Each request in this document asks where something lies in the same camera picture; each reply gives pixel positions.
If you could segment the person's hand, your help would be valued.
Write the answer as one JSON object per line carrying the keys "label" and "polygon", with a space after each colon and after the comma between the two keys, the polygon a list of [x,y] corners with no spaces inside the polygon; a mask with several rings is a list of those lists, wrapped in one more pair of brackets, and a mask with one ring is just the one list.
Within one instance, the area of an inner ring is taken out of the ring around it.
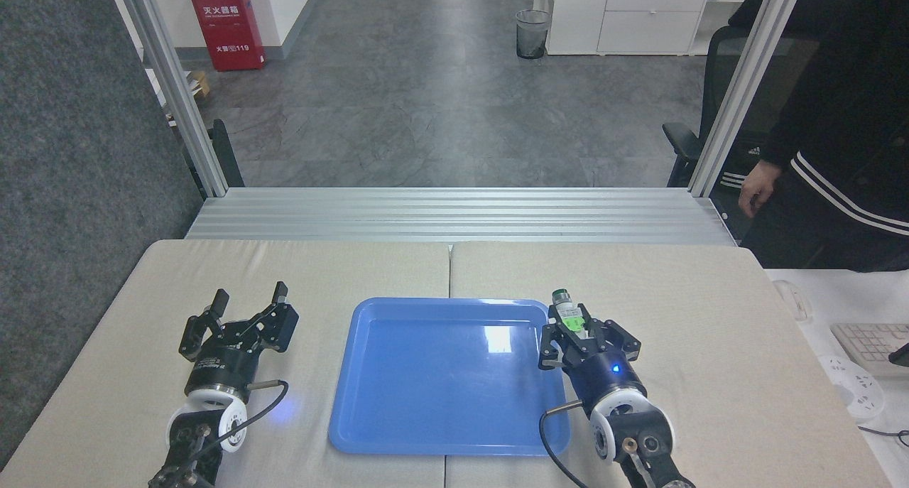
{"label": "person's hand", "polygon": [[747,216],[756,216],[760,207],[766,203],[775,190],[775,183],[781,177],[783,169],[768,161],[759,161],[753,170],[744,178],[738,197],[738,207]]}

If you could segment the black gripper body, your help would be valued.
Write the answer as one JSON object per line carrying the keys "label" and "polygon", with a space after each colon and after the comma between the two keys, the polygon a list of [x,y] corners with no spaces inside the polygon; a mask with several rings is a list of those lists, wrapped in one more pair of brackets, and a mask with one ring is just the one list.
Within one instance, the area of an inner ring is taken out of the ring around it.
{"label": "black gripper body", "polygon": [[633,389],[647,395],[622,352],[582,352],[570,347],[565,351],[565,374],[584,406],[594,406],[616,390]]}
{"label": "black gripper body", "polygon": [[186,382],[185,395],[212,389],[225,391],[237,398],[249,398],[247,385],[254,382],[261,352],[256,332],[243,335],[226,332],[221,338],[207,338]]}

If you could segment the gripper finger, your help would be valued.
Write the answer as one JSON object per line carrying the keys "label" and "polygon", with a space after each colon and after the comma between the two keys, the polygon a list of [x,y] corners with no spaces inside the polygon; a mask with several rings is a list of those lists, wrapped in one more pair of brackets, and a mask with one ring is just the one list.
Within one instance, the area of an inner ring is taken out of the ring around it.
{"label": "gripper finger", "polygon": [[211,332],[212,338],[216,340],[224,339],[221,317],[223,317],[228,301],[229,294],[223,288],[218,288],[213,303],[202,311],[201,315],[191,315],[186,320],[178,351],[189,362],[194,362],[198,358],[205,333]]}
{"label": "gripper finger", "polygon": [[641,343],[636,337],[613,320],[603,322],[594,318],[582,303],[578,304],[578,309],[582,311],[584,328],[587,330],[587,339],[581,340],[584,355],[613,352],[619,353],[627,362],[638,359]]}
{"label": "gripper finger", "polygon": [[577,368],[584,362],[584,323],[581,320],[550,322],[541,333],[539,369]]}
{"label": "gripper finger", "polygon": [[273,299],[266,309],[246,322],[241,322],[241,327],[236,332],[241,351],[272,349],[283,353],[287,350],[299,319],[298,312],[287,300],[287,294],[285,282],[277,281]]}

